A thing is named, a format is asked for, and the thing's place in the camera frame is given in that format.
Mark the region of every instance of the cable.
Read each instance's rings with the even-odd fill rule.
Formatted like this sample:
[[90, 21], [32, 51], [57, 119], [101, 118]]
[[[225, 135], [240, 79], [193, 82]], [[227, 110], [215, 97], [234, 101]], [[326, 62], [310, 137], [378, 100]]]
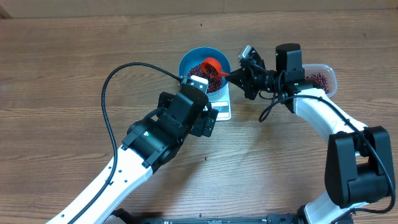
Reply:
[[272, 100], [272, 98], [263, 97], [263, 96], [261, 95], [261, 93], [262, 93], [262, 91], [259, 92], [259, 96], [260, 96], [261, 99]]
[[248, 66], [248, 69], [250, 70], [251, 77], [253, 78], [253, 80], [255, 80], [256, 78], [254, 77], [253, 69], [250, 66]]
[[[285, 70], [283, 70], [283, 71], [281, 71], [280, 73], [279, 73], [279, 77], [278, 77], [278, 82], [277, 83], [275, 83], [275, 80], [274, 80], [274, 78], [272, 78], [272, 82], [274, 83], [274, 95], [272, 96], [272, 101], [271, 101], [271, 104], [273, 104], [274, 103], [274, 101], [275, 101], [275, 96], [276, 96], [276, 86], [278, 86], [278, 93], [280, 93], [280, 79], [281, 79], [281, 77], [282, 77], [282, 73], [284, 73], [284, 72], [286, 72]], [[266, 119], [267, 119], [267, 117], [268, 117], [268, 115], [271, 113], [271, 108], [269, 108], [269, 110], [264, 110], [261, 114], [260, 114], [260, 117], [259, 117], [259, 122], [261, 123], [261, 122], [263, 122], [263, 121], [265, 121]]]
[[109, 119], [108, 119], [108, 115], [106, 114], [106, 108], [105, 108], [105, 91], [106, 91], [106, 87], [108, 86], [109, 81], [111, 80], [111, 78], [113, 77], [114, 74], [116, 74], [116, 72], [120, 71], [121, 69], [124, 69], [126, 67], [130, 67], [130, 66], [135, 66], [135, 65], [140, 65], [140, 66], [145, 66], [145, 67], [149, 67], [149, 68], [153, 68], [155, 70], [158, 70], [160, 72], [163, 72], [164, 74], [178, 80], [178, 81], [182, 81], [181, 78], [171, 74], [170, 72], [161, 69], [159, 67], [156, 67], [155, 65], [151, 65], [148, 63], [142, 63], [142, 62], [131, 62], [131, 63], [127, 63], [124, 65], [119, 66], [118, 68], [115, 68], [106, 78], [105, 82], [104, 82], [104, 86], [102, 87], [102, 93], [101, 93], [101, 108], [102, 108], [102, 114], [104, 116], [104, 120], [105, 120], [105, 124], [106, 124], [106, 128], [108, 129], [108, 133], [109, 136], [111, 138], [111, 142], [112, 142], [112, 147], [113, 147], [113, 166], [112, 166], [112, 170], [111, 173], [109, 174], [109, 177], [106, 179], [105, 184], [102, 186], [102, 188], [98, 191], [98, 193], [93, 197], [93, 199], [90, 200], [90, 202], [88, 202], [88, 204], [82, 209], [80, 210], [79, 213], [77, 213], [77, 215], [75, 215], [75, 217], [73, 217], [68, 224], [72, 224], [74, 223], [76, 220], [78, 220], [82, 214], [84, 214], [88, 208], [90, 208], [90, 206], [92, 206], [94, 204], [94, 202], [100, 197], [100, 195], [104, 192], [105, 188], [108, 186], [108, 184], [111, 182], [113, 175], [116, 171], [116, 165], [118, 164], [118, 147], [116, 145], [116, 141], [114, 139], [114, 135], [112, 132], [112, 128], [111, 128], [111, 124], [109, 123]]
[[267, 71], [265, 68], [261, 67], [260, 65], [258, 65], [258, 64], [256, 64], [256, 63], [252, 63], [252, 64], [250, 64], [250, 65], [252, 65], [252, 66], [254, 66], [254, 67], [256, 67], [256, 68], [262, 70], [262, 71], [265, 72], [265, 73], [268, 73], [268, 72], [269, 72], [269, 71]]
[[342, 214], [340, 217], [338, 217], [336, 220], [333, 220], [332, 223], [338, 222], [338, 220], [345, 217], [347, 214], [349, 214], [351, 212], [368, 212], [368, 213], [376, 213], [376, 214], [390, 212], [396, 202], [396, 192], [395, 192], [394, 186], [392, 184], [391, 178], [390, 178], [389, 174], [387, 173], [386, 167], [384, 167], [384, 164], [380, 160], [380, 157], [377, 155], [377, 153], [374, 150], [371, 143], [363, 136], [363, 134], [353, 124], [351, 124], [349, 119], [345, 118], [344, 115], [342, 115], [341, 112], [335, 106], [333, 106], [329, 101], [324, 100], [322, 97], [316, 97], [316, 96], [311, 96], [311, 95], [294, 95], [294, 96], [289, 96], [284, 99], [278, 100], [275, 103], [271, 103], [271, 105], [269, 105], [263, 111], [263, 114], [266, 111], [270, 111], [271, 108], [274, 107], [275, 105], [277, 105], [278, 103], [282, 103], [284, 101], [291, 100], [294, 98], [310, 98], [310, 99], [314, 99], [314, 100], [319, 100], [322, 103], [328, 105], [361, 138], [362, 142], [364, 142], [365, 145], [369, 148], [370, 153], [377, 160], [377, 163], [381, 166], [383, 172], [386, 174], [386, 177], [387, 177], [388, 188], [389, 188], [389, 192], [391, 193], [391, 201], [387, 208], [385, 208], [383, 210], [373, 210], [373, 209], [368, 209], [368, 208], [351, 208], [351, 209], [347, 210], [344, 214]]

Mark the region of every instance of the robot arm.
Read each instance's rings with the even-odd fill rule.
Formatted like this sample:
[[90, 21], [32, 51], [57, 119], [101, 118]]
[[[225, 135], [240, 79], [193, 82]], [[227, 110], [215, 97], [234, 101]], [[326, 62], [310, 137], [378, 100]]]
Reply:
[[[96, 202], [75, 222], [77, 223], [103, 223], [113, 210], [134, 189], [152, 176], [151, 167], [145, 168], [144, 162], [134, 150], [121, 147], [118, 149], [117, 171], [110, 185], [99, 196]], [[82, 208], [95, 196], [109, 177], [113, 165], [113, 158], [102, 172], [77, 196], [77, 198], [56, 217], [48, 223], [68, 223]]]
[[[395, 180], [388, 132], [380, 126], [368, 128], [356, 121], [335, 105], [320, 85], [306, 81], [299, 44], [276, 47], [276, 71], [266, 70], [263, 59], [251, 46], [243, 48], [239, 59], [242, 68], [226, 77], [229, 82], [240, 87], [250, 100], [254, 100], [259, 91], [274, 93], [274, 96], [277, 93], [280, 102], [309, 122], [328, 143], [326, 191], [298, 211], [302, 220], [309, 224], [334, 223], [351, 208], [393, 195]], [[348, 119], [352, 127], [342, 117]], [[358, 133], [370, 142], [385, 169]], [[369, 161], [357, 165], [356, 155], [369, 157]], [[389, 187], [388, 176], [393, 189]]]
[[[185, 77], [176, 95], [160, 94], [158, 108], [128, 129], [118, 148], [118, 163], [111, 182], [74, 223], [103, 223], [127, 195], [174, 158], [188, 134], [211, 136], [218, 110], [211, 108], [205, 95], [207, 87], [208, 80], [204, 78]], [[94, 181], [48, 223], [70, 223], [102, 188], [112, 165], [113, 158]]]

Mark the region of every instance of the red scoop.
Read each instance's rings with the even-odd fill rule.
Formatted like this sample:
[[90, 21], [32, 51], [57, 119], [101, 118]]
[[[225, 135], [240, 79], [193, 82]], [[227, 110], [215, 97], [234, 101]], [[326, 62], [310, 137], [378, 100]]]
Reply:
[[203, 72], [205, 72], [206, 74], [207, 74], [206, 67], [212, 66], [217, 71], [217, 74], [213, 76], [214, 78], [225, 77], [225, 76], [229, 75], [229, 73], [225, 73], [225, 72], [221, 71], [221, 64], [215, 58], [210, 58], [210, 57], [206, 58], [200, 64], [200, 66], [201, 66], [201, 69], [203, 70]]

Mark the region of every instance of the black clamp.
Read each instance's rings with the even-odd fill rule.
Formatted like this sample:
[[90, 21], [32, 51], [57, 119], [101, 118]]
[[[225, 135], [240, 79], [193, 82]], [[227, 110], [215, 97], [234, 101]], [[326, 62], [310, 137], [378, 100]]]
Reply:
[[[363, 134], [384, 164], [395, 188], [388, 132], [377, 126], [366, 128]], [[340, 208], [348, 208], [359, 202], [374, 203], [391, 194], [386, 174], [358, 138], [356, 133], [339, 132], [329, 135], [325, 187], [331, 201]], [[367, 163], [356, 164], [356, 150], [363, 157], [369, 157]]]
[[144, 159], [142, 165], [154, 173], [175, 157], [189, 133], [210, 137], [217, 114], [203, 90], [181, 84], [176, 95], [161, 93], [158, 108], [130, 126], [122, 147], [135, 150]]
[[225, 79], [244, 91], [244, 97], [256, 99], [259, 91], [274, 90], [273, 75], [275, 71], [266, 70], [264, 60], [254, 47], [247, 46], [247, 52], [239, 56], [241, 68], [231, 72]]

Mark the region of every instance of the plastic container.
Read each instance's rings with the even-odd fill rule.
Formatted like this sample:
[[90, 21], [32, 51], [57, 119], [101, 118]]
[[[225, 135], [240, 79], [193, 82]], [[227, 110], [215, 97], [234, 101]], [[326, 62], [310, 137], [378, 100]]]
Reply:
[[328, 80], [329, 93], [326, 94], [331, 98], [337, 91], [337, 79], [335, 71], [329, 66], [324, 64], [303, 64], [305, 76], [321, 73]]
[[[232, 71], [231, 64], [228, 58], [219, 50], [212, 47], [198, 47], [186, 53], [181, 59], [180, 66], [178, 67], [178, 75], [182, 78], [186, 75], [192, 67], [201, 64], [204, 59], [212, 57], [217, 59], [221, 64], [221, 71], [229, 73]], [[208, 96], [215, 96], [221, 92], [221, 90], [226, 86], [228, 81], [223, 77], [223, 84], [221, 88], [213, 93], [207, 93]]]

